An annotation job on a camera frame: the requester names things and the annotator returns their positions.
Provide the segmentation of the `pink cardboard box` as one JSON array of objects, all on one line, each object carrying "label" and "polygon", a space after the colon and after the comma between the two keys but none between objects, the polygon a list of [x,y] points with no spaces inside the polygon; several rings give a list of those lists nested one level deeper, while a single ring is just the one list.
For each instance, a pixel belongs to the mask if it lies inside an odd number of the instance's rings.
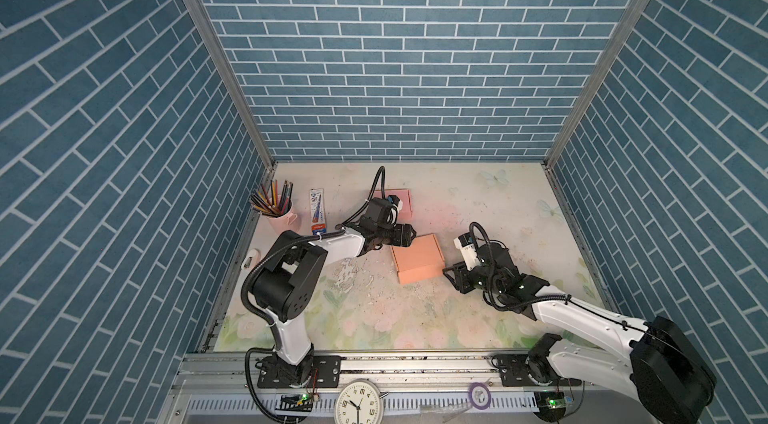
[{"label": "pink cardboard box", "polygon": [[413,204],[410,191],[408,189],[387,189],[385,196],[387,197],[390,194],[397,195],[403,204],[402,210],[398,212],[397,222],[410,223],[413,218]]}]

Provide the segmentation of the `tan cardboard box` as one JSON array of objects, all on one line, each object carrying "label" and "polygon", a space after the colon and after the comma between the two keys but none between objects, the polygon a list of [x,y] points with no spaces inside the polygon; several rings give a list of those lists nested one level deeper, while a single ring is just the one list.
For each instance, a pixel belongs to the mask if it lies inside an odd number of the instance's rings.
[{"label": "tan cardboard box", "polygon": [[392,247],[391,250],[401,285],[443,275],[445,258],[435,234],[417,237],[409,247]]}]

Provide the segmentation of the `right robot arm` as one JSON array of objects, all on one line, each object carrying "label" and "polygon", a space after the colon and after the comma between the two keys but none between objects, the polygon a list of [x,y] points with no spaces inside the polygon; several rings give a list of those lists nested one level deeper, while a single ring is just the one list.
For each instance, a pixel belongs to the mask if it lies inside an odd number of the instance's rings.
[{"label": "right robot arm", "polygon": [[577,299],[520,272],[499,241],[465,233],[454,245],[462,260],[443,274],[457,291],[477,290],[495,310],[554,329],[524,356],[492,357],[504,382],[593,383],[636,400],[661,423],[695,423],[712,402],[714,372],[673,321],[631,318]]}]

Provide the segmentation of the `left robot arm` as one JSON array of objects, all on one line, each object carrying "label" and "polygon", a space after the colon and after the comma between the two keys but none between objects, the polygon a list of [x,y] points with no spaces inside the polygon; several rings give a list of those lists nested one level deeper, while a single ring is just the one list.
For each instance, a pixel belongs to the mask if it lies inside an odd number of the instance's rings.
[{"label": "left robot arm", "polygon": [[326,264],[361,257],[388,245],[409,247],[417,237],[410,224],[397,222],[397,205],[372,198],[354,221],[334,232],[300,235],[282,232],[266,256],[247,274],[240,290],[244,308],[264,320],[274,348],[268,370],[280,384],[306,385],[314,375],[315,348],[306,330],[308,307]]}]

